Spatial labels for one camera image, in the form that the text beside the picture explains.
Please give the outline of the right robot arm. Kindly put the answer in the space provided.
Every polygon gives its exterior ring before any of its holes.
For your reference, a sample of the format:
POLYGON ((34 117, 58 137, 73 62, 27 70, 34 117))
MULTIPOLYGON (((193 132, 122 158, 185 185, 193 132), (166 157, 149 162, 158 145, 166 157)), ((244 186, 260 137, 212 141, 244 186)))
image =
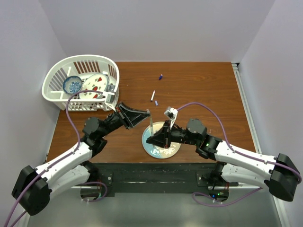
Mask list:
POLYGON ((231 146, 208 134, 198 119, 189 120, 185 129, 166 120, 146 142, 161 148, 169 148, 173 142, 194 145, 199 156, 218 163, 211 173, 211 181, 217 186, 225 182, 245 183, 267 188, 281 200, 293 201, 297 185, 302 181, 289 156, 281 153, 269 156, 231 146))

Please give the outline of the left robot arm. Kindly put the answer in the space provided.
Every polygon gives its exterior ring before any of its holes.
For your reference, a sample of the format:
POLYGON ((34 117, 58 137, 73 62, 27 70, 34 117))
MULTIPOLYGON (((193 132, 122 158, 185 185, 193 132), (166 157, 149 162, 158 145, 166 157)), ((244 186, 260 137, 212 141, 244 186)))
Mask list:
POLYGON ((16 203, 30 215, 41 212, 50 200, 78 184, 94 185, 98 174, 89 159, 99 154, 105 137, 124 126, 131 129, 150 117, 148 111, 132 109, 119 103, 105 119, 90 117, 85 121, 83 136, 77 135, 76 144, 53 160, 35 168, 24 167, 12 190, 16 203))

